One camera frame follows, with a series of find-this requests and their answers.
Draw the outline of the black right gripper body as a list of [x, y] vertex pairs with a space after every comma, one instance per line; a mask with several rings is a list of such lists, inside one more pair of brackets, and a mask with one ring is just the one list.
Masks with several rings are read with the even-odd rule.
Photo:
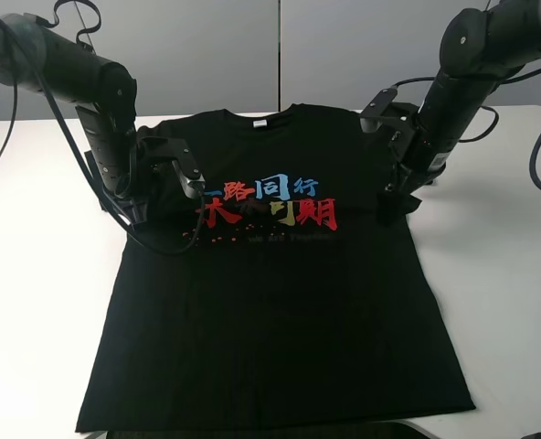
[[381, 117], [380, 122], [394, 133], [389, 147], [395, 160], [392, 190], [409, 196], [427, 185], [445, 168], [445, 136], [438, 123], [422, 115]]

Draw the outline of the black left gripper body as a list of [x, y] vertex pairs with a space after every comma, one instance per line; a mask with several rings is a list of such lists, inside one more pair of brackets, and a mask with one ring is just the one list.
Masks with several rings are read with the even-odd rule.
[[136, 230], [156, 229], [165, 223], [159, 207], [163, 192], [162, 136], [119, 136], [85, 133], [90, 151], [85, 154], [92, 178], [111, 207]]

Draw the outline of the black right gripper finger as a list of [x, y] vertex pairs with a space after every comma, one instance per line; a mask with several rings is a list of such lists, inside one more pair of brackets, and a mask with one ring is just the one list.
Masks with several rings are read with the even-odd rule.
[[415, 212], [419, 208], [421, 202], [421, 199], [416, 198], [413, 195], [407, 195], [405, 197], [405, 213], [411, 214]]
[[407, 215], [409, 206], [408, 196], [383, 191], [377, 195], [377, 222], [381, 225], [391, 225]]

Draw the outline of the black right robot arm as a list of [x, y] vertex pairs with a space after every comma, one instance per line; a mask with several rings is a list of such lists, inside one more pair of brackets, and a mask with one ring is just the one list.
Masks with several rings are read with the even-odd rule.
[[462, 10], [440, 44], [440, 69], [420, 106], [396, 102], [397, 86], [382, 90], [361, 112], [365, 133], [391, 129], [390, 180], [377, 197], [383, 224], [414, 212], [413, 192], [440, 176], [486, 99], [541, 59], [541, 1], [502, 1]]

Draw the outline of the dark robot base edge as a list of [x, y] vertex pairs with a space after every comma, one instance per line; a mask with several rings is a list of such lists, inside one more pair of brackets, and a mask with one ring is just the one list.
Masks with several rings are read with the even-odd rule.
[[314, 426], [284, 427], [266, 430], [226, 431], [167, 431], [133, 432], [109, 431], [107, 438], [158, 439], [367, 439], [367, 438], [428, 438], [416, 428], [404, 423], [334, 423]]

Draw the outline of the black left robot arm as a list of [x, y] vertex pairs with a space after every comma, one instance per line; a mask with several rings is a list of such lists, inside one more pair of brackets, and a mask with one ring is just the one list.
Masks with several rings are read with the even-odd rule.
[[0, 83], [44, 96], [61, 130], [59, 102], [74, 105], [90, 150], [77, 154], [101, 206], [126, 229], [148, 220], [150, 174], [174, 154], [170, 140], [138, 136], [137, 82], [120, 63], [53, 32], [32, 14], [0, 17]]

